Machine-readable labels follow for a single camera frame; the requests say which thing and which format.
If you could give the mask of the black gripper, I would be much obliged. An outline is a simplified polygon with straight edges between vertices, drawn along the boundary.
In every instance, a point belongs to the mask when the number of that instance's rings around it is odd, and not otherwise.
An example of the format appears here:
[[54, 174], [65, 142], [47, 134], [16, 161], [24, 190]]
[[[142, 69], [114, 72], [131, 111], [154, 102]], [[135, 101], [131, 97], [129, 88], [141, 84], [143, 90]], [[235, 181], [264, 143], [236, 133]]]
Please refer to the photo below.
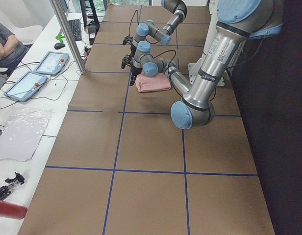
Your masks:
[[121, 69], [124, 69], [126, 66], [130, 67], [130, 71], [132, 73], [129, 85], [133, 86], [137, 75], [142, 72], [142, 66], [134, 59], [133, 56], [128, 54], [122, 58]]
[[124, 46], [126, 44], [130, 45], [130, 50], [131, 50], [130, 55], [135, 55], [136, 49], [137, 49], [137, 46], [138, 46], [138, 43], [139, 43], [138, 39], [139, 39], [139, 37], [137, 35], [135, 35], [134, 37], [132, 37], [132, 36], [125, 36], [124, 37], [123, 45]]

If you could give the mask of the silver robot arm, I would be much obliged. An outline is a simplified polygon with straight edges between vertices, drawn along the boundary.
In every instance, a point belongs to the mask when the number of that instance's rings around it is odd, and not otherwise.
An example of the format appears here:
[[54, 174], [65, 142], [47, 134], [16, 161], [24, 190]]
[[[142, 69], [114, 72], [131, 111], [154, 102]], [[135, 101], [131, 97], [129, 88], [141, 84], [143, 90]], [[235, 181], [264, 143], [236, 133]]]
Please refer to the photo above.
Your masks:
[[153, 20], [139, 23], [136, 28], [135, 36], [126, 36], [123, 40], [123, 45], [130, 45], [131, 52], [128, 55], [129, 57], [134, 56], [138, 43], [144, 41], [147, 36], [151, 36], [162, 45], [167, 45], [177, 26], [185, 20], [187, 16], [187, 7], [182, 0], [162, 0], [161, 5], [166, 10], [173, 13], [173, 16], [163, 28], [157, 27]]
[[216, 36], [190, 83], [175, 67], [174, 62], [157, 59], [150, 53], [147, 36], [162, 45], [170, 42], [171, 34], [187, 15], [187, 7], [181, 0], [164, 0], [162, 6], [172, 13], [163, 28], [152, 20], [140, 23], [135, 36], [126, 36], [124, 45], [130, 45], [131, 53], [122, 59], [122, 66], [129, 66], [131, 84], [145, 73], [155, 76], [162, 72], [181, 96], [181, 101], [171, 106], [171, 119], [179, 129], [204, 126], [214, 118], [210, 96], [215, 90], [239, 45], [246, 40], [263, 39], [280, 33], [284, 1], [282, 0], [221, 0], [217, 5]]

